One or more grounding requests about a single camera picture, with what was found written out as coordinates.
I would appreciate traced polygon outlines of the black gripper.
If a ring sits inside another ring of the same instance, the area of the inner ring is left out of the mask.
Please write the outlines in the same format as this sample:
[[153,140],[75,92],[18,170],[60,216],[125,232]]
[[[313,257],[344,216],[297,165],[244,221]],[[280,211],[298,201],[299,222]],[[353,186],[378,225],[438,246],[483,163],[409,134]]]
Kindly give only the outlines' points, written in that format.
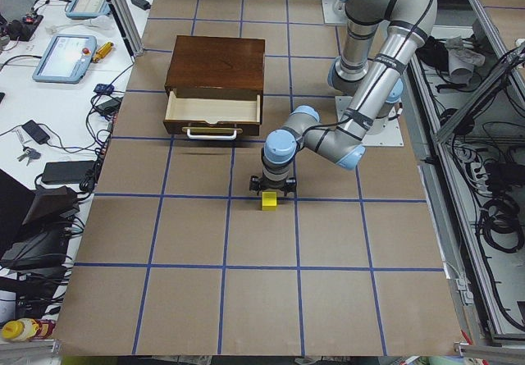
[[281,191],[285,196],[296,193],[296,179],[290,177],[284,180],[270,180],[266,176],[251,176],[249,190],[260,194],[264,191]]

